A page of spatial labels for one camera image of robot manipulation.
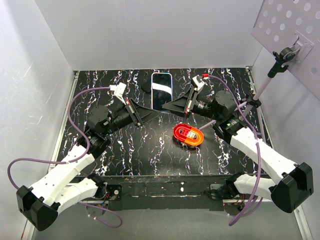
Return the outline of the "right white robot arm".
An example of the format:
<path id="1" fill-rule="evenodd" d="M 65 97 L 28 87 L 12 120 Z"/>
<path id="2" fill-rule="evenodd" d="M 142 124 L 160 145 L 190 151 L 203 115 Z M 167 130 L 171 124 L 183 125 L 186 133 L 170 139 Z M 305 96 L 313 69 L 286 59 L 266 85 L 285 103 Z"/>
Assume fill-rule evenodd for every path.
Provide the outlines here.
<path id="1" fill-rule="evenodd" d="M 183 96 L 162 107 L 181 117 L 193 113 L 215 120 L 216 135 L 268 174 L 268 178 L 263 178 L 258 174 L 236 173 L 225 185 L 212 191 L 214 197 L 237 199 L 243 194 L 254 194 L 273 201 L 283 212 L 292 213 L 313 194 L 312 168 L 305 162 L 295 163 L 255 138 L 249 125 L 235 114 L 236 102 L 229 91 L 218 91 L 212 100 L 208 100 L 190 88 Z"/>

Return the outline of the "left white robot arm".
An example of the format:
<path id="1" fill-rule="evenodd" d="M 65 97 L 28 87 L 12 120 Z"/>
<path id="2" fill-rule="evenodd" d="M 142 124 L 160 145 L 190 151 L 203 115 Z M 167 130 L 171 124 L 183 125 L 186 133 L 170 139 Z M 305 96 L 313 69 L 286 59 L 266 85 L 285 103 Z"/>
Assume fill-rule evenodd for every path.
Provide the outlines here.
<path id="1" fill-rule="evenodd" d="M 140 127 L 160 115 L 159 111 L 143 107 L 132 99 L 115 112 L 104 105 L 94 107 L 87 117 L 85 137 L 81 137 L 68 155 L 43 178 L 17 192 L 19 211 L 38 230 L 50 227 L 65 209 L 87 199 L 104 199 L 108 184 L 95 173 L 72 186 L 68 184 L 93 163 L 110 145 L 110 135 L 131 123 Z"/>

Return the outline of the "smartphone with black screen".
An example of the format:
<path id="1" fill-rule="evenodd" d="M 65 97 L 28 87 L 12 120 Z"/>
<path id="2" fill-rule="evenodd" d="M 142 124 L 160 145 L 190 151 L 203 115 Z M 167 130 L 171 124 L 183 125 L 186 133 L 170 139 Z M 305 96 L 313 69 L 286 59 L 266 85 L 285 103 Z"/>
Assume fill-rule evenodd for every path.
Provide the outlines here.
<path id="1" fill-rule="evenodd" d="M 173 77 L 168 72 L 154 72 L 151 75 L 151 107 L 167 113 L 163 105 L 173 100 Z"/>

